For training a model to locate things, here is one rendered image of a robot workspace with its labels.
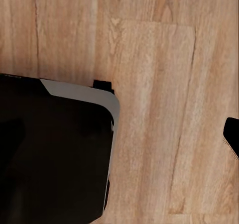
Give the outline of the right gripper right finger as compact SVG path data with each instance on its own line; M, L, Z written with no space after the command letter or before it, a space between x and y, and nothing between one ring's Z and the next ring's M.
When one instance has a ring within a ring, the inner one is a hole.
M228 117L223 135L239 158L239 120Z

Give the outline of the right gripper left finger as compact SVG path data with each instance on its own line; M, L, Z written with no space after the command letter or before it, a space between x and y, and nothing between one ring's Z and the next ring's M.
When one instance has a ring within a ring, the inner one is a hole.
M26 137L21 117L0 123L0 177Z

